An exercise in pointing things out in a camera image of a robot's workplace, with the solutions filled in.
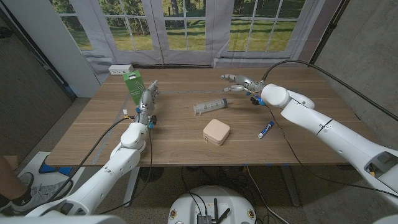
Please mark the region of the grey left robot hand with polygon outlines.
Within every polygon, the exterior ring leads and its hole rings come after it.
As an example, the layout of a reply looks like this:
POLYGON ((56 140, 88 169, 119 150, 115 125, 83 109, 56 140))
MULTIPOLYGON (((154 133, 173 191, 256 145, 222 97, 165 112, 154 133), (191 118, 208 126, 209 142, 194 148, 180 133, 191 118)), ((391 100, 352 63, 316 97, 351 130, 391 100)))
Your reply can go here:
POLYGON ((137 108, 139 111, 134 118, 136 123, 148 125, 151 122, 158 94, 158 81, 155 80, 141 96, 139 106, 137 108))

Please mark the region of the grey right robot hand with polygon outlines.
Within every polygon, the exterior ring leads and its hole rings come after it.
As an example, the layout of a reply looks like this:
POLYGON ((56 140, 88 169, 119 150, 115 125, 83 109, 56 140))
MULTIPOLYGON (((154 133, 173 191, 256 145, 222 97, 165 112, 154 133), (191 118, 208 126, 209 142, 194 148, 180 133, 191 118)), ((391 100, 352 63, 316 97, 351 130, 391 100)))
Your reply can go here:
POLYGON ((225 74, 222 75, 221 78, 233 84, 232 86, 225 88, 223 90, 224 92, 261 92, 266 86, 264 82, 258 82, 243 75, 225 74))

